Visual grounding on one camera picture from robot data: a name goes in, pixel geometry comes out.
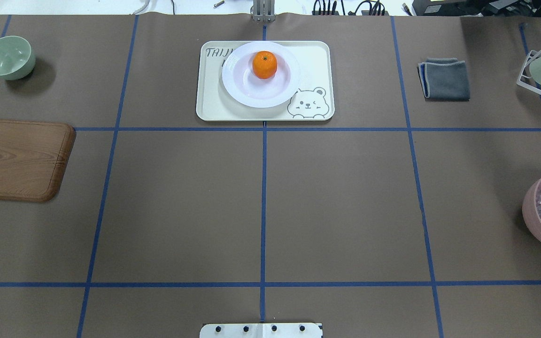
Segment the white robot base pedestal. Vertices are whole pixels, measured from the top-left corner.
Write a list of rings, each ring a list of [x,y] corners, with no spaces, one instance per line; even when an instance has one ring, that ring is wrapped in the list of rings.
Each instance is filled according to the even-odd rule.
[[[200,338],[322,338],[321,323],[209,323]]]

